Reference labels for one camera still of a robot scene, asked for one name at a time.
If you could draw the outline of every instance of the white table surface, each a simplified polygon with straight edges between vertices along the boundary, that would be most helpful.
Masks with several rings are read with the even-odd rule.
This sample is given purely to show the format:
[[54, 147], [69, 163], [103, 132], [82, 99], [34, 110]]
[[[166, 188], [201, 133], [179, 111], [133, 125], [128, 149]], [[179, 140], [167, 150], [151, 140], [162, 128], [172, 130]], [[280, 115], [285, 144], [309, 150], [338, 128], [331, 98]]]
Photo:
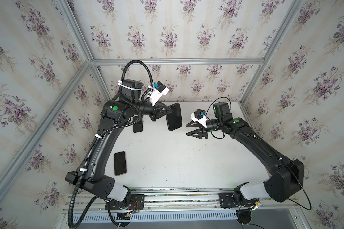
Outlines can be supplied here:
[[[249, 181], [269, 178], [263, 164], [241, 143], [226, 135], [224, 139], [187, 136], [195, 128], [185, 125], [198, 108], [211, 102], [179, 102], [182, 127], [169, 131], [165, 117], [152, 122], [143, 117], [144, 131], [125, 128], [119, 135], [105, 168], [105, 174], [128, 187], [150, 188], [234, 188]], [[243, 118], [238, 103], [232, 103], [233, 117]], [[212, 107], [208, 117], [215, 118]], [[114, 175], [113, 154], [125, 151], [127, 173]]]

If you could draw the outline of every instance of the black mounting plate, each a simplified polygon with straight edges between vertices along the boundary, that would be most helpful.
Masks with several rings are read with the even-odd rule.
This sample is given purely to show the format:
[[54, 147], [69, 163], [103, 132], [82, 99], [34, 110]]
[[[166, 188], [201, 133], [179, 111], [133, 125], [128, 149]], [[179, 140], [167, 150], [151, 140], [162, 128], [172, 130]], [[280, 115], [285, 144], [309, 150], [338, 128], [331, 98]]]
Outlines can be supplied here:
[[[126, 208], [126, 210], [134, 210], [135, 209], [136, 204], [133, 200], [135, 200], [138, 203], [139, 209], [142, 210], [144, 208], [144, 197], [145, 197], [145, 195], [143, 195], [143, 194], [131, 195], [131, 201], [130, 201], [131, 205], [128, 208]], [[110, 210], [120, 210], [120, 208], [118, 206], [115, 206], [115, 200], [110, 201], [110, 206], [111, 206]]]
[[[241, 206], [236, 205], [234, 203], [233, 194], [234, 194], [234, 192], [220, 192], [220, 193], [218, 193], [220, 207], [223, 207], [223, 208], [241, 207]], [[251, 207], [252, 205], [255, 204], [255, 202], [256, 202], [255, 199], [248, 200], [242, 207]]]

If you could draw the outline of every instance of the black smartphone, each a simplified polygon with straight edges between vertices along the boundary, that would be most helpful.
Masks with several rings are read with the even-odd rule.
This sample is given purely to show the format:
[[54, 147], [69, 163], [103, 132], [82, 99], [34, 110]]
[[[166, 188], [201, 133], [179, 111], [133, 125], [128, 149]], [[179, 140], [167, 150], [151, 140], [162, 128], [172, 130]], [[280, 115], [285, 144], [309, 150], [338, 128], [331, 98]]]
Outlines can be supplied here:
[[125, 174], [126, 170], [126, 157], [125, 152], [118, 152], [113, 155], [113, 162], [115, 165], [115, 176]]
[[[132, 120], [136, 120], [138, 117], [137, 116], [134, 116], [132, 118]], [[132, 126], [132, 131], [134, 133], [137, 133], [137, 132], [141, 132], [143, 131], [143, 119], [141, 118], [137, 123], [135, 123], [133, 126]]]
[[168, 129], [173, 131], [182, 126], [181, 106], [179, 103], [175, 103], [168, 107], [172, 108], [172, 113], [166, 115], [167, 125]]

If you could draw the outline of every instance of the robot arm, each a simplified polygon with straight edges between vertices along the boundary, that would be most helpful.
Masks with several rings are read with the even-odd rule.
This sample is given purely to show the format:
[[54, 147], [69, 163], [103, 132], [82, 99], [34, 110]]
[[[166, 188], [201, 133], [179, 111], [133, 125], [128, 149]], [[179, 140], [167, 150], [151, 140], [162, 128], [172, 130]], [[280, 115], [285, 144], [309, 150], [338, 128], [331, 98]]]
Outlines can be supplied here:
[[227, 103], [215, 103], [213, 104], [213, 110], [216, 119], [207, 121], [205, 121], [206, 112], [204, 110], [197, 110], [191, 114], [194, 119], [186, 127], [199, 127], [199, 129], [188, 132], [186, 135], [202, 139], [203, 137], [208, 138], [209, 131], [221, 130], [224, 134], [228, 134], [248, 148], [271, 174], [267, 181], [257, 184], [242, 184], [237, 187], [237, 190], [235, 190], [237, 202], [264, 198], [265, 196], [283, 202], [301, 190], [304, 176], [302, 162], [299, 160], [292, 161], [279, 153], [260, 136], [256, 135], [254, 130], [242, 118], [233, 118]]

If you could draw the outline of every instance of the wire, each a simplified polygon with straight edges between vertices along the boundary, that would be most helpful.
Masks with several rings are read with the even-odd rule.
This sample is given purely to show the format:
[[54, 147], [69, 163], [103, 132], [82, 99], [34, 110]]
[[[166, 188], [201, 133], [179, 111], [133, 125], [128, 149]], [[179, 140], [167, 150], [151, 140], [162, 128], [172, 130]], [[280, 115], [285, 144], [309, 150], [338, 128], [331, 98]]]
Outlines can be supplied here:
[[287, 170], [294, 176], [294, 178], [296, 179], [297, 183], [299, 184], [299, 186], [301, 187], [301, 189], [303, 190], [304, 194], [305, 194], [306, 197], [307, 197], [308, 203], [310, 204], [310, 208], [306, 208], [305, 206], [303, 206], [303, 205], [301, 205], [301, 204], [295, 202], [295, 201], [292, 200], [292, 199], [289, 199], [289, 198], [288, 198], [288, 200], [290, 200], [290, 201], [292, 201], [292, 202], [298, 204], [298, 205], [301, 206], [302, 208], [304, 208], [304, 209], [310, 211], [310, 210], [312, 209], [312, 204], [311, 204], [311, 201], [310, 201], [310, 199], [309, 199], [309, 197], [308, 197], [306, 191], [304, 190], [303, 186], [301, 185], [301, 182], [299, 182], [297, 176], [296, 176], [296, 175], [294, 174], [294, 172], [288, 167], [288, 165], [286, 165], [286, 164], [283, 162], [283, 160], [280, 160], [280, 161], [284, 164], [284, 167], [286, 167], [286, 169], [287, 169]]

